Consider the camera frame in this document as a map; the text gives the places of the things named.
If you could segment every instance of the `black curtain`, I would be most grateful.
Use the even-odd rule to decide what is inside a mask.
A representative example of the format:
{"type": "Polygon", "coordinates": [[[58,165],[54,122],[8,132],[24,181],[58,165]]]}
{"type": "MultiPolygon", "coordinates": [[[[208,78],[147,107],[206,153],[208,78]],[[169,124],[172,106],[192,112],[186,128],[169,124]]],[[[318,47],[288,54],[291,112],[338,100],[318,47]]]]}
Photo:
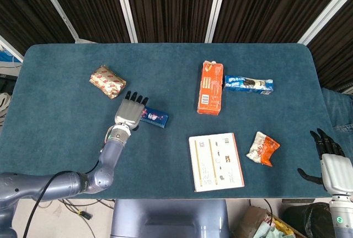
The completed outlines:
{"type": "Polygon", "coordinates": [[[58,1],[81,39],[130,42],[119,0],[58,1]]]}
{"type": "Polygon", "coordinates": [[[34,44],[74,42],[50,0],[0,0],[0,35],[22,55],[34,44]]]}
{"type": "Polygon", "coordinates": [[[348,0],[308,45],[322,86],[353,82],[353,0],[348,0]]]}
{"type": "Polygon", "coordinates": [[[212,0],[130,0],[139,42],[205,42],[212,0]]]}
{"type": "Polygon", "coordinates": [[[331,0],[223,0],[213,42],[297,42],[331,0]]]}

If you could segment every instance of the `barcode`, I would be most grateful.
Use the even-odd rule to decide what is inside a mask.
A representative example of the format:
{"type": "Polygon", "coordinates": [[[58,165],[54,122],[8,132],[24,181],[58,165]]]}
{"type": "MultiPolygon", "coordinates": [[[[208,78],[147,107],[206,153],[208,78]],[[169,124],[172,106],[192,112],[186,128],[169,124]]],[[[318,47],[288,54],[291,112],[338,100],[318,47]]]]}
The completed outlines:
{"type": "Polygon", "coordinates": [[[210,100],[210,96],[209,95],[202,95],[201,104],[208,104],[209,100],[210,100]]]}

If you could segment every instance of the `blue jeans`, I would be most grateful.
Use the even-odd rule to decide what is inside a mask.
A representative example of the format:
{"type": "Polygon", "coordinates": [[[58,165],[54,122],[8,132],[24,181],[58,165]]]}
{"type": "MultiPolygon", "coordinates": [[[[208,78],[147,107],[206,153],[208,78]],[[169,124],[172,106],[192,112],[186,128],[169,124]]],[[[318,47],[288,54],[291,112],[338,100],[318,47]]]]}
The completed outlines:
{"type": "Polygon", "coordinates": [[[346,156],[353,158],[353,96],[322,88],[333,129],[334,138],[346,156]]]}

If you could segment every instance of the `trash bag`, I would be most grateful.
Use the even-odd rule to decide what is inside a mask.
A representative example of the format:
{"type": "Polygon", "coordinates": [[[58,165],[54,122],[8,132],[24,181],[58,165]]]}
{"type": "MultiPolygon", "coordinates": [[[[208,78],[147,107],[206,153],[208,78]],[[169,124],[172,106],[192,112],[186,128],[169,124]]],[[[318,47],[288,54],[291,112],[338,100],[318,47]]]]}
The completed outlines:
{"type": "Polygon", "coordinates": [[[328,203],[289,207],[281,219],[308,238],[335,238],[328,203]]]}

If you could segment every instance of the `cardboard box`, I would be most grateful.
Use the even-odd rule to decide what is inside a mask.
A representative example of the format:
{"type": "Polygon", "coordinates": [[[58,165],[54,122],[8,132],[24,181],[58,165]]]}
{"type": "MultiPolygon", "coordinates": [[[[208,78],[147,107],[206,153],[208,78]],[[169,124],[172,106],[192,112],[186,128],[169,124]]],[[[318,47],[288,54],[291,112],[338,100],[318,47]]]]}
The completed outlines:
{"type": "MultiPolygon", "coordinates": [[[[250,206],[247,212],[245,213],[243,219],[240,221],[238,227],[234,231],[233,237],[252,238],[267,215],[271,215],[271,213],[268,212],[266,209],[250,206]]],[[[306,238],[304,235],[302,235],[293,227],[286,224],[280,218],[276,217],[275,215],[273,215],[273,218],[285,224],[288,228],[292,229],[296,235],[296,238],[306,238]]]]}
{"type": "Polygon", "coordinates": [[[223,65],[205,61],[202,67],[197,113],[218,115],[222,102],[223,65]]]}

